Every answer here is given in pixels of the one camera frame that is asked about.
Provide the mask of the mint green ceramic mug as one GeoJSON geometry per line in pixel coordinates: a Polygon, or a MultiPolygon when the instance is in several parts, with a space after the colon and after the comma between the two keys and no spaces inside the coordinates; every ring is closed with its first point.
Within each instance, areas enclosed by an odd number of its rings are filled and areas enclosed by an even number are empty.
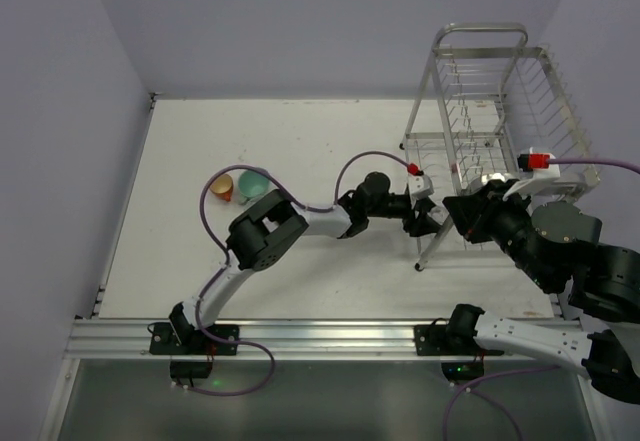
{"type": "Polygon", "coordinates": [[[237,202],[245,205],[265,195],[270,187],[268,172],[261,168],[244,170],[237,181],[237,202]]]}

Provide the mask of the orange ceramic mug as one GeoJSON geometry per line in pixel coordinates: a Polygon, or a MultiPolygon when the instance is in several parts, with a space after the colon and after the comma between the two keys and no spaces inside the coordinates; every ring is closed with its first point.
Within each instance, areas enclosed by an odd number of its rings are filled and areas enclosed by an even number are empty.
{"type": "Polygon", "coordinates": [[[232,200],[234,181],[228,173],[217,176],[208,188],[209,192],[217,199],[229,203],[232,200]]]}

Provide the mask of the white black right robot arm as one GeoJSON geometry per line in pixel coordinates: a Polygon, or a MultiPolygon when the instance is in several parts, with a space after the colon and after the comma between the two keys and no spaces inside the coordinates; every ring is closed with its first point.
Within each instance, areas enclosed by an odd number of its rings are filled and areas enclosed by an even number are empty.
{"type": "Polygon", "coordinates": [[[522,354],[571,370],[615,400],[639,402],[639,255],[599,241],[602,223],[574,204],[530,210],[512,181],[489,181],[443,204],[472,243],[492,241],[546,294],[568,292],[569,305],[606,330],[570,334],[516,322],[470,304],[454,308],[444,330],[452,347],[522,354]]]}

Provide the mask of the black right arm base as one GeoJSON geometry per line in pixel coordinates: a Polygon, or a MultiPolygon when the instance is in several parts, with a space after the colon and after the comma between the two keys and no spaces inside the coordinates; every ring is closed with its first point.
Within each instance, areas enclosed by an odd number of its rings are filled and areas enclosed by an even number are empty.
{"type": "Polygon", "coordinates": [[[422,357],[462,357],[460,361],[440,361],[444,377],[453,384],[477,379],[485,374],[484,352],[471,339],[449,329],[445,318],[413,327],[415,351],[422,357]]]}

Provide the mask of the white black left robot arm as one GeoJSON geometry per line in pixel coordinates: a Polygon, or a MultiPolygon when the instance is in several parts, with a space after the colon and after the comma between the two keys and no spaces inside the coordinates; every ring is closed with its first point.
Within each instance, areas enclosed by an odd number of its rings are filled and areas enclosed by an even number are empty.
{"type": "Polygon", "coordinates": [[[385,174],[372,172],[329,208],[298,205],[282,188],[266,194],[231,222],[223,266],[197,294],[172,309],[169,324],[177,344],[191,347],[213,337],[211,327],[240,286],[272,267],[304,236],[353,238],[371,218],[398,219],[413,238],[437,233],[441,224],[431,216],[436,207],[430,199],[432,181],[414,164],[408,171],[402,194],[390,191],[385,174]]]}

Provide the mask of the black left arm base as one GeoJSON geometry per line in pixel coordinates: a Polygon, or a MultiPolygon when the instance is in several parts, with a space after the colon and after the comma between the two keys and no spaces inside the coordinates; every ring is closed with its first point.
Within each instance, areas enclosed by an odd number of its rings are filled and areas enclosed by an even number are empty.
{"type": "Polygon", "coordinates": [[[237,341],[240,328],[235,324],[214,324],[208,332],[226,343],[214,341],[200,330],[192,330],[187,339],[181,341],[169,321],[154,322],[147,326],[150,334],[149,353],[156,356],[204,356],[204,361],[171,361],[169,376],[172,381],[194,387],[196,381],[204,380],[213,370],[216,356],[235,356],[237,345],[229,341],[237,341]]]}

